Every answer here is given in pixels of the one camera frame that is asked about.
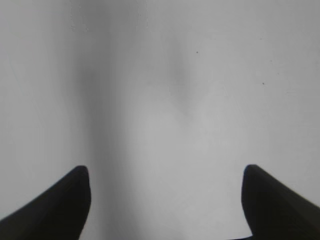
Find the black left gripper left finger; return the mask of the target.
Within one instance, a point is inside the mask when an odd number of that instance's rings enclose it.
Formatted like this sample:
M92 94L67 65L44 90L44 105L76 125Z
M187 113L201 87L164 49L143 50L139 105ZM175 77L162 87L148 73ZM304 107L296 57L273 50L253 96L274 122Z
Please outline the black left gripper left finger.
M90 211L88 168L79 165L0 221L2 240L78 240Z

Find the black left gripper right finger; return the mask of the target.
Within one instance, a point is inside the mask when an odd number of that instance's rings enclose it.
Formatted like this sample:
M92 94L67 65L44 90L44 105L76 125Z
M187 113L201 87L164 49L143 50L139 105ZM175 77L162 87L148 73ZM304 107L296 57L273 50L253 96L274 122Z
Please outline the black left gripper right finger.
M256 164L245 167L241 204L252 240L320 238L320 208Z

